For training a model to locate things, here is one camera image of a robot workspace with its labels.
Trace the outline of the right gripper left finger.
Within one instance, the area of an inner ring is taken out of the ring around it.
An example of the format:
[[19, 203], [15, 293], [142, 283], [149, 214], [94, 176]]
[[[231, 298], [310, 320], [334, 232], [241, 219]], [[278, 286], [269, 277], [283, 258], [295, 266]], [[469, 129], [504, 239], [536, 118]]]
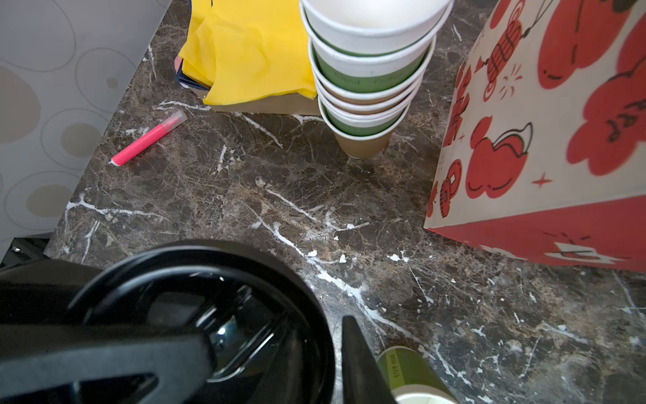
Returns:
[[1, 327], [1, 397], [64, 385], [146, 376], [126, 403], [182, 403], [213, 375], [208, 337], [195, 328]]

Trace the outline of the green paper coffee cup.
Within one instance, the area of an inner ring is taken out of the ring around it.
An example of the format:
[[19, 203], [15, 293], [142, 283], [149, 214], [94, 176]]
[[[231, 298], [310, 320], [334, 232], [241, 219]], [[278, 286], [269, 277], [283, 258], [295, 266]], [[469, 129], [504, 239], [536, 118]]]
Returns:
[[458, 401], [428, 363], [411, 348], [387, 348], [377, 365], [400, 404], [455, 404]]

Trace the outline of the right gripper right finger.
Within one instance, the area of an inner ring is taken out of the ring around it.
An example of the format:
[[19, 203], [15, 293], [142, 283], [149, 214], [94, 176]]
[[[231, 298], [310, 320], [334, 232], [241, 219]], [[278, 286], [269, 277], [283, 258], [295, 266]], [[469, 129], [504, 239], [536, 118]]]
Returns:
[[353, 316], [343, 318], [343, 402], [396, 404]]

